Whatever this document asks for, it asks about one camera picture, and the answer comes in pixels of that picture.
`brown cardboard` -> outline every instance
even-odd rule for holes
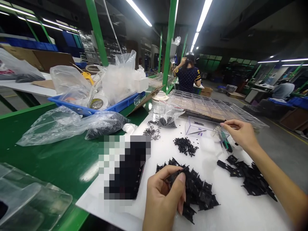
[[[73,66],[75,63],[71,54],[54,51],[32,50],[45,71],[57,65]]]
[[[160,91],[163,88],[164,85],[161,85],[157,88],[155,88],[154,91],[152,91],[150,94],[148,94],[148,96],[140,102],[140,104],[137,105],[137,107],[135,107],[134,110],[132,110],[127,116],[129,116],[131,113],[133,113],[134,111],[136,111],[137,109],[139,109],[140,107],[142,107],[146,102],[148,102],[150,99],[152,99],[152,96],[157,92]]]
[[[3,48],[19,60],[26,60],[30,65],[39,70],[43,70],[43,66],[39,62],[32,50],[21,47],[3,46]]]
[[[204,89],[201,89],[200,95],[202,95],[202,96],[207,96],[207,97],[211,97],[212,92],[213,92],[213,89],[212,89],[212,88],[205,87]]]
[[[33,81],[32,84],[55,90],[55,85],[52,80]]]

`yellow floor line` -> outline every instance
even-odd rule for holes
[[[9,97],[13,97],[13,96],[17,96],[17,95],[4,96],[3,98],[9,98]]]
[[[273,122],[272,120],[266,118],[268,121],[272,122],[273,124],[275,124],[276,126],[280,127],[282,130],[286,131],[287,133],[289,133],[290,135],[294,136],[295,138],[299,139],[300,141],[304,142],[305,144],[308,145],[308,142],[302,140],[301,138],[299,138],[298,136],[296,136],[295,134],[289,132],[288,130],[284,129],[283,127],[279,126],[277,123]]]

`clear plastic box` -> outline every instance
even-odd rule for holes
[[[7,206],[0,230],[51,230],[73,197],[58,187],[0,163],[0,200]]]
[[[219,123],[189,116],[185,125],[188,136],[196,138],[210,138],[216,143],[222,143],[229,137],[229,133]]]

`woman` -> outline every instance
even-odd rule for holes
[[[193,92],[193,84],[201,86],[200,71],[194,66],[195,58],[193,55],[186,55],[181,63],[174,69],[174,76],[179,78],[179,90],[188,93]]]

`cardboard box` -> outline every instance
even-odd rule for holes
[[[212,89],[212,88],[205,87],[204,89],[201,89],[200,95],[206,96],[206,97],[211,97],[212,92],[213,92],[213,89]]]
[[[32,50],[45,71],[57,65],[73,66],[75,63],[71,54],[54,51]]]
[[[29,64],[36,67],[39,70],[44,70],[43,66],[39,62],[38,58],[35,56],[32,50],[25,49],[21,47],[11,47],[11,46],[3,46],[3,48],[16,57],[19,60],[26,60]]]

